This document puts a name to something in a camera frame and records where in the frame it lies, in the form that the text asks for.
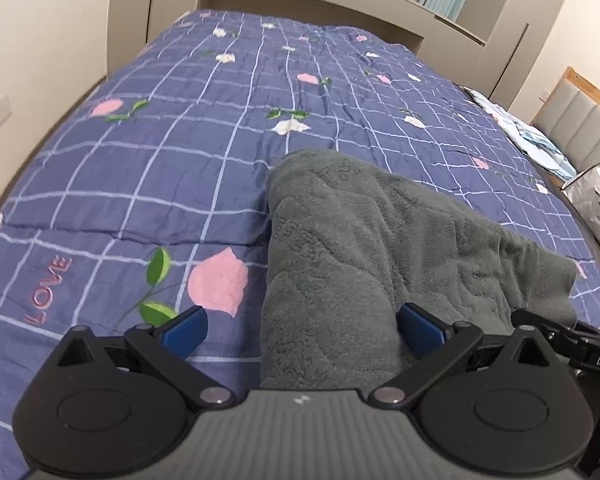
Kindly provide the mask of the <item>white wall socket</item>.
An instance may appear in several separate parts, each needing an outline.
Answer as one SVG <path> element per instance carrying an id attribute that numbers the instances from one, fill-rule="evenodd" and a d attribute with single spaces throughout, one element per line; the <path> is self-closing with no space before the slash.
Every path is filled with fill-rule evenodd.
<path id="1" fill-rule="evenodd" d="M 11 117 L 12 102 L 10 102 L 9 96 L 3 96 L 0 99 L 0 128 L 2 128 Z"/>

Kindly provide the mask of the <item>white blue patterned pillow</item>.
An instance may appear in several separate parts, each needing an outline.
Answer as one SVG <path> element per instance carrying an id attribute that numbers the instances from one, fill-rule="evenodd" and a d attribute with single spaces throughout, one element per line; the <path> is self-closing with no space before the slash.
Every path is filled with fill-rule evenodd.
<path id="1" fill-rule="evenodd" d="M 462 90 L 495 120 L 509 141 L 532 162 L 562 181 L 570 181 L 577 175 L 576 168 L 571 165 L 567 157 L 540 130 L 510 114 L 501 105 L 492 103 L 479 91 L 466 87 Z"/>

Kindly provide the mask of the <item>blue checked floral quilt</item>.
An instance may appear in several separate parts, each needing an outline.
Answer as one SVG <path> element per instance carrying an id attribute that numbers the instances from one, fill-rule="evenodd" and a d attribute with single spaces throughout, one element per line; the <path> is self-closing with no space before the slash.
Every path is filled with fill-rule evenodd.
<path id="1" fill-rule="evenodd" d="M 259 381 L 265 180 L 286 154 L 334 148 L 449 194 L 577 260 L 571 299 L 600 327 L 600 267 L 566 207 L 493 119 L 400 44 L 366 30 L 240 12 L 180 18 L 64 122 L 0 211 L 0 479 L 27 470 L 12 411 L 70 326 L 135 325 L 142 300 L 190 304 L 225 261 L 193 362 Z"/>

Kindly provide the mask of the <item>beige built-in cabinet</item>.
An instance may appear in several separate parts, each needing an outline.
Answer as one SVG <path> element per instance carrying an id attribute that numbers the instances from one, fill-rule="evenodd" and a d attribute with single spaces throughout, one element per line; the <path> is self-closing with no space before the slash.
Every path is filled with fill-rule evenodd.
<path id="1" fill-rule="evenodd" d="M 317 25 L 353 25 L 404 44 L 440 75 L 505 107 L 515 101 L 564 0 L 467 0 L 457 21 L 417 0 L 109 0 L 113 73 L 196 9 L 234 10 Z"/>

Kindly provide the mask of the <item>grey padded wooden headboard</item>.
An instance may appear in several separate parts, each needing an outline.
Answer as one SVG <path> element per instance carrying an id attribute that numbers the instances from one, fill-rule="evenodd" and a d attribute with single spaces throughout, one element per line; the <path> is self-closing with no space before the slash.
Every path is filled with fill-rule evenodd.
<path id="1" fill-rule="evenodd" d="M 600 164 L 600 89 L 568 66 L 531 125 L 577 172 Z"/>

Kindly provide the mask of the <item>grey fleece pants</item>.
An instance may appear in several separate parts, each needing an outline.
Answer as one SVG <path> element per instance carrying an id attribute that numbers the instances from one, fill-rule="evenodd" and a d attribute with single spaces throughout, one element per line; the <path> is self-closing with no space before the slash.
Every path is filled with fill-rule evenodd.
<path id="1" fill-rule="evenodd" d="M 519 309 L 576 322 L 571 259 L 356 157 L 293 152 L 266 199 L 265 389 L 370 392 L 400 374 L 415 359 L 396 327 L 408 302 L 488 334 L 509 334 Z"/>

